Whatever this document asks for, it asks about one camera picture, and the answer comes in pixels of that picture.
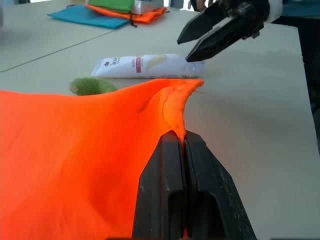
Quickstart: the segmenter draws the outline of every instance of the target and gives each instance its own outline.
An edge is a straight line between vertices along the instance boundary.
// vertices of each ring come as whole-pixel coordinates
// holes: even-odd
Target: table surface
[[[0,72],[114,31],[47,16],[66,8],[69,2],[52,0],[3,6]]]
[[[195,14],[171,11],[153,25],[126,26],[0,73],[0,88],[71,94],[69,83],[88,76],[97,59],[188,54],[195,42],[176,41]],[[205,83],[185,108],[186,128],[233,177],[257,238],[319,237],[320,159],[298,30],[267,24],[258,38],[205,64]],[[112,80],[119,88],[144,81]]]

